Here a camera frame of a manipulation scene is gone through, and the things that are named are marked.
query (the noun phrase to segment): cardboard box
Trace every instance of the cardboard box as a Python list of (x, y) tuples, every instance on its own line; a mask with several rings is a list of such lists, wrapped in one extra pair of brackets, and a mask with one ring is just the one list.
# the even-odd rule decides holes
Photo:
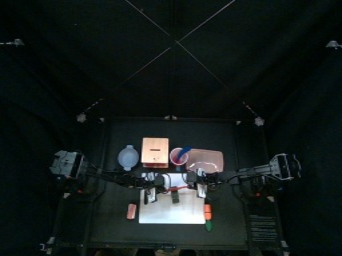
[(168, 168), (168, 139), (143, 138), (141, 163), (147, 168)]

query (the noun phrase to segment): paper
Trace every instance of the paper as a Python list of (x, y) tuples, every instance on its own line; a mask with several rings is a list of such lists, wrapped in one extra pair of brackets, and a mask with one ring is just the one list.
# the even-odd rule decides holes
[[(169, 173), (171, 187), (185, 186), (180, 173)], [(144, 191), (140, 192), (139, 223), (144, 224), (204, 224), (204, 199), (196, 197), (196, 190), (177, 190), (179, 203), (172, 204), (171, 192), (157, 194), (157, 201), (144, 204)]]

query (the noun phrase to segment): black curtain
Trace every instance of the black curtain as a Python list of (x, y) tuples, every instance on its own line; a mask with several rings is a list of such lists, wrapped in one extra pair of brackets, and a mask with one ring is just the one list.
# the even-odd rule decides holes
[(342, 251), (342, 52), (331, 50), (267, 125), (272, 153), (295, 153), (302, 179), (280, 198), (284, 235), (298, 255)]
[(76, 121), (5, 48), (0, 60), (0, 255), (36, 255), (56, 210), (48, 167), (53, 153), (70, 147)]

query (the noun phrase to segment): green object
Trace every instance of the green object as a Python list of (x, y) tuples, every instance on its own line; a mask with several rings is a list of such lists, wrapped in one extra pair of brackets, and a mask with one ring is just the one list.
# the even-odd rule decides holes
[(205, 220), (205, 229), (207, 229), (207, 231), (211, 231), (211, 229), (212, 229), (211, 220)]

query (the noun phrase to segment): orange object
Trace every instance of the orange object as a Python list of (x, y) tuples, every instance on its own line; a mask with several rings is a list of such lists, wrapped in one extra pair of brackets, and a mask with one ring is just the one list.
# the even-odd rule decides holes
[(211, 220), (211, 205), (204, 204), (204, 218), (205, 220)]
[(168, 168), (168, 138), (143, 138), (141, 163), (145, 168)]
[(136, 205), (128, 204), (127, 219), (133, 220), (135, 218)]

